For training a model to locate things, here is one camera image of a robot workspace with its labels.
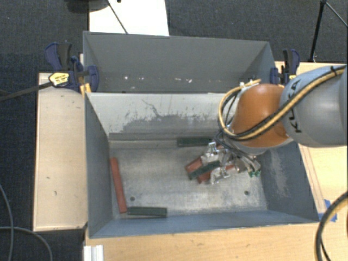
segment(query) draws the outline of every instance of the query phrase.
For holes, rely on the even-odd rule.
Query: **stand leg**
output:
[[[311,50],[311,52],[310,52],[310,57],[309,57],[309,62],[314,62],[314,51],[315,51],[316,41],[317,41],[317,39],[318,39],[318,33],[319,33],[319,28],[320,28],[322,13],[323,13],[323,11],[324,11],[324,6],[325,6],[325,5],[326,5],[326,0],[321,0],[321,1],[320,1],[320,8],[319,8],[318,19],[317,19],[317,21],[316,21],[316,27],[315,27],[315,33],[314,33],[313,43],[312,43],[312,50]]]

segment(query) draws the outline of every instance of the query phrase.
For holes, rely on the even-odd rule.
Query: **bin floor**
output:
[[[119,161],[128,207],[166,207],[169,216],[266,210],[260,177],[231,170],[231,177],[218,184],[198,184],[188,178],[184,167],[205,147],[158,145],[137,149],[110,146],[110,157]],[[114,190],[113,213],[119,216]]]

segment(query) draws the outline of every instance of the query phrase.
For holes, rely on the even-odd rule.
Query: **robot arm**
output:
[[[230,124],[224,122],[224,107],[241,90],[227,93],[219,107],[220,129],[241,150],[262,153],[289,138],[311,147],[347,144],[346,66],[301,74],[285,88],[250,85],[239,96]]]
[[[218,122],[215,142],[186,167],[199,182],[209,179],[209,171],[210,182],[216,183],[229,176],[226,170],[232,166],[257,176],[257,155],[292,141],[310,147],[346,145],[347,67],[304,73],[285,87],[260,80],[242,84],[222,98]]]

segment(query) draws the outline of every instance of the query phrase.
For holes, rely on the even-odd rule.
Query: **wooden stick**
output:
[[[117,204],[119,205],[120,214],[127,212],[127,203],[125,193],[123,192],[122,179],[119,170],[119,164],[116,158],[110,158],[111,171],[113,173],[114,186],[117,198]]]

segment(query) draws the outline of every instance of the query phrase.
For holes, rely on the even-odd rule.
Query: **black carpet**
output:
[[[348,0],[328,0],[347,21]],[[82,52],[88,4],[79,0],[0,0],[0,89],[31,87],[51,67],[43,50],[53,41],[73,43]],[[310,55],[320,0],[166,0],[170,35],[269,41],[274,58],[294,48]],[[324,10],[316,61],[347,63],[347,28]],[[0,102],[0,183],[10,201],[14,224],[31,228],[35,162],[35,94]],[[0,226],[8,226],[0,198]],[[43,233],[54,260],[81,260],[82,231]],[[0,261],[7,260],[9,232],[0,232]],[[48,260],[34,237],[16,233],[13,260]]]

